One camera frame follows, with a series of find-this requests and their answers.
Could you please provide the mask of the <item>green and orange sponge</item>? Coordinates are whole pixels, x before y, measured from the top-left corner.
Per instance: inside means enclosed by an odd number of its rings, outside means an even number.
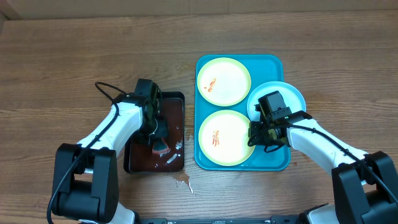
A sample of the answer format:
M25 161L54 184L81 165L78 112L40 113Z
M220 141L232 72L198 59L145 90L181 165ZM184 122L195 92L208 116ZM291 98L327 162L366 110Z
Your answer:
M153 146L152 146L152 153L153 154L166 154L170 151L170 148L165 141L164 138L158 138L154 140Z

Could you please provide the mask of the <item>light blue plate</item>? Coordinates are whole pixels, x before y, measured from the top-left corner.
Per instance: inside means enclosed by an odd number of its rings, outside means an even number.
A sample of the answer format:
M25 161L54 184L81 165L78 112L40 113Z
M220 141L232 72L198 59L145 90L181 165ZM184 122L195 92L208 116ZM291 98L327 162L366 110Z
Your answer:
M274 91L279 91L284 99L285 105L288 106L293 113L307 110L304 97L301 92L296 89L296 87L286 82L266 82L256 87L249 95L246 108L248 112L248 117L251 121L260 120L261 114L260 112L255 110L255 105L259 103L258 99Z

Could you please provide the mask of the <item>yellow-green plate with sauce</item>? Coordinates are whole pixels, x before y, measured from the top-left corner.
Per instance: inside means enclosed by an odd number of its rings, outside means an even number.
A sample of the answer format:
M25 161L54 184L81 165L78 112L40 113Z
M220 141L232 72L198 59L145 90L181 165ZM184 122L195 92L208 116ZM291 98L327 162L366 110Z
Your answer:
M204 64L197 75L201 96L216 106L233 106L251 89L251 75L238 60L220 57Z

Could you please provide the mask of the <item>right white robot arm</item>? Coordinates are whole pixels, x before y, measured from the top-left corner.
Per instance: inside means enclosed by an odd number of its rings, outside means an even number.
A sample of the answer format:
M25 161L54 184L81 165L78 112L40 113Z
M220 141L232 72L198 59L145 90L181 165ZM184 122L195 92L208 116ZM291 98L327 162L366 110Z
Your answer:
M308 113L275 112L249 125L248 146L265 152L288 146L332 178L333 204L301 213L299 223L397 223L397 171L384 152L356 149L324 130Z

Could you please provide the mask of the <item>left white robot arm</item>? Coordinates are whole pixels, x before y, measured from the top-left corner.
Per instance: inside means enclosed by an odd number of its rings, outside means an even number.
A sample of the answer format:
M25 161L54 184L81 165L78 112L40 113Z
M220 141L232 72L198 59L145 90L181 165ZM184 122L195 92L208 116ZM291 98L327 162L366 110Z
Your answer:
M76 144L55 154L47 221L53 215L82 223L135 223L136 214L119 201L117 157L133 137L146 144L164 142L162 97L122 93L102 122Z

